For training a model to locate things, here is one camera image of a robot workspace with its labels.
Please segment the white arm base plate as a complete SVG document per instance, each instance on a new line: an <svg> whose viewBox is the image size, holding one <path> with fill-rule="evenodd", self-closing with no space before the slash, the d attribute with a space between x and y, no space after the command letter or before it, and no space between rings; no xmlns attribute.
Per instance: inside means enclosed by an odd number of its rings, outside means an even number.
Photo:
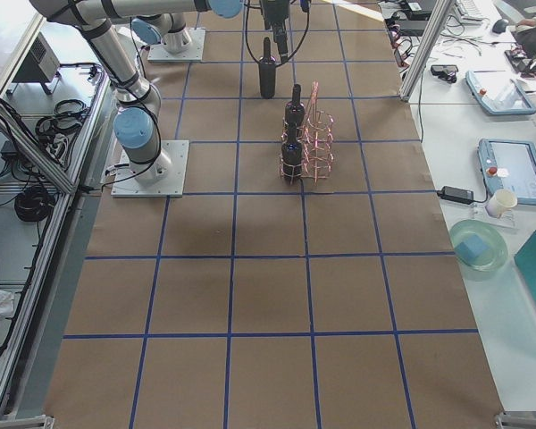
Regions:
<svg viewBox="0 0 536 429"><path fill-rule="evenodd" d="M129 158L121 152L120 163L126 166L116 171L111 195L116 198L181 198L184 190L188 162L188 140L163 140L161 154L155 163L145 169L139 164L129 164Z"/></svg>
<svg viewBox="0 0 536 429"><path fill-rule="evenodd" d="M201 62L204 53L205 29L185 28L166 33L162 41L150 47L147 59L150 63Z"/></svg>

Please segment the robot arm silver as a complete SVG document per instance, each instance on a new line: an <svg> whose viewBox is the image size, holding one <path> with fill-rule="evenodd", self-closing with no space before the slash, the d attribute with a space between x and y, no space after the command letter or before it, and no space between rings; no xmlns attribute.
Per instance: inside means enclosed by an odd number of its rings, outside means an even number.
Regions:
<svg viewBox="0 0 536 429"><path fill-rule="evenodd" d="M159 184L172 168L162 149L158 115L162 98L141 75L122 46L113 22L130 19L146 24L159 36L184 31L184 14L214 12L237 16L241 1L33 1L47 21L75 28L104 67L113 84L118 113L113 133L128 157L130 179L142 185Z"/></svg>
<svg viewBox="0 0 536 429"><path fill-rule="evenodd" d="M264 27L272 32L281 62L289 59L286 20L289 1L260 1ZM153 63L201 62L205 29L188 29L183 13L137 16L130 29L149 47L147 60Z"/></svg>

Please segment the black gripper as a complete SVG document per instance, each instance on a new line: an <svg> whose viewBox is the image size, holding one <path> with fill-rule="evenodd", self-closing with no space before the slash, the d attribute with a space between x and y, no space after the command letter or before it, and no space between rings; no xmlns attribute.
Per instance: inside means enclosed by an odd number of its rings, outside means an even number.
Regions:
<svg viewBox="0 0 536 429"><path fill-rule="evenodd" d="M289 18L289 0L260 0L264 28L274 30L274 43L281 62L289 60L288 32L285 21Z"/></svg>

